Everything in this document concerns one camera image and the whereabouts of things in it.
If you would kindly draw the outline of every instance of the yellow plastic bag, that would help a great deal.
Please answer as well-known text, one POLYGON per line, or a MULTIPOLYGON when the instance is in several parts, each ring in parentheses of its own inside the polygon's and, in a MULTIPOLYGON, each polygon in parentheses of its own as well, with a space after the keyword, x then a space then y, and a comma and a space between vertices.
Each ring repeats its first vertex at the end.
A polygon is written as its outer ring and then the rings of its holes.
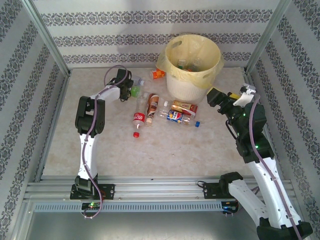
POLYGON ((190 82, 201 89, 212 87, 223 66, 224 60, 219 47, 210 39, 196 34, 186 34, 171 39, 156 63, 158 69, 178 81, 190 82), (179 59, 186 60, 189 65, 196 58, 201 59, 197 72, 176 67, 179 59))

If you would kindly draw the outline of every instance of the white robotic arm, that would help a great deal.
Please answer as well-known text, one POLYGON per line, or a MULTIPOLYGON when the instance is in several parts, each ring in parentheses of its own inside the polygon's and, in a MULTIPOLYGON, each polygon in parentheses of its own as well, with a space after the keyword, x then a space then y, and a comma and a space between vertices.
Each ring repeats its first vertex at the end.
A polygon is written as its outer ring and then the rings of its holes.
MULTIPOLYGON (((107 85, 105 87, 105 89, 110 88, 111 85, 107 85)), ((90 97, 91 100, 95 100, 95 97, 97 96, 97 94, 92 95, 90 97)), ((108 89, 107 91, 103 92, 100 96, 98 96, 98 100, 104 100, 105 104, 110 104, 113 101, 119 99, 120 97, 120 88, 118 87, 113 87, 111 89, 108 89)), ((81 153, 83 152, 83 147, 84 147, 84 143, 86 140, 86 134, 82 133, 79 135, 80 136, 80 142, 81 142, 81 153)), ((85 150, 84 150, 84 159, 85 159, 85 163, 87 165, 88 171, 90 173, 90 175, 92 176, 92 178, 95 178, 98 174, 98 170, 97 170, 97 161, 96 161, 96 156, 97 156, 97 141, 99 139, 99 134, 95 135, 94 137, 89 137, 85 146, 85 150)), ((82 179, 89 179, 88 173, 84 167, 84 161, 83 161, 83 157, 82 154, 80 154, 80 168, 79 168, 79 172, 78 172, 78 176, 82 179)))
POLYGON ((262 133, 267 121, 265 109, 257 104, 257 100, 253 106, 251 101, 256 92, 253 86, 245 84, 240 91, 241 96, 226 95, 213 88, 207 94, 207 102, 211 107, 219 105, 218 112, 226 115, 226 124, 235 139, 236 148, 253 173, 264 203, 237 172, 221 176, 219 185, 222 192, 237 199, 248 212, 257 226, 260 240, 304 239, 313 230, 310 223, 303 222, 297 214, 280 179, 273 150, 262 133))
POLYGON ((128 100, 134 82, 131 80, 131 76, 130 71, 119 69, 117 76, 103 90, 90 97, 82 96, 79 99, 75 127, 78 129, 81 142, 80 168, 74 181, 75 184, 72 186, 71 199, 98 197, 97 188, 100 189, 100 186, 98 184, 96 148, 99 134, 105 127, 105 106, 117 99, 128 100))

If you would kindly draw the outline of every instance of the white wall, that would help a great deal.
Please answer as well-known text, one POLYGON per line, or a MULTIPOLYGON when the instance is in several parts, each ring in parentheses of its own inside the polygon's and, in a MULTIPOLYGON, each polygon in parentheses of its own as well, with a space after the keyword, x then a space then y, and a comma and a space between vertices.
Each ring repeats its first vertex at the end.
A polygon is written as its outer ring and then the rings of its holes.
POLYGON ((218 44, 226 67, 244 67, 279 0, 35 0, 70 68, 154 66, 178 34, 218 44))
POLYGON ((0 240, 38 170, 65 76, 18 0, 0 0, 0 240))
POLYGON ((252 72, 283 176, 320 239, 320 0, 293 0, 252 72))

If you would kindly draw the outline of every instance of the trash bin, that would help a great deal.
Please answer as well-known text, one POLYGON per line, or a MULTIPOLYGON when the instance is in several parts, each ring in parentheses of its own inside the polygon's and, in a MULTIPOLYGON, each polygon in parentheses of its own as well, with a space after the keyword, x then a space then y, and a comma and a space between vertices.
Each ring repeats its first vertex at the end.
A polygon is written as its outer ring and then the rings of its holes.
POLYGON ((199 103, 224 66, 219 47, 210 39, 186 34, 173 38, 160 53, 156 67, 166 72, 168 92, 176 99, 199 103), (178 68, 178 61, 188 67, 178 68))

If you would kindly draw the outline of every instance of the red bottle cap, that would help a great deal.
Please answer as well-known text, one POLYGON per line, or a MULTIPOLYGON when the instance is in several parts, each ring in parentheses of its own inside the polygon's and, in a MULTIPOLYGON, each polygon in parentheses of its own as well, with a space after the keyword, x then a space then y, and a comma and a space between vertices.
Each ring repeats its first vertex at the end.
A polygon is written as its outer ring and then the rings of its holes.
POLYGON ((140 136, 140 133, 138 133, 138 132, 136 132, 136 131, 133 133, 133 137, 134 137, 134 138, 138 138, 139 136, 140 136))

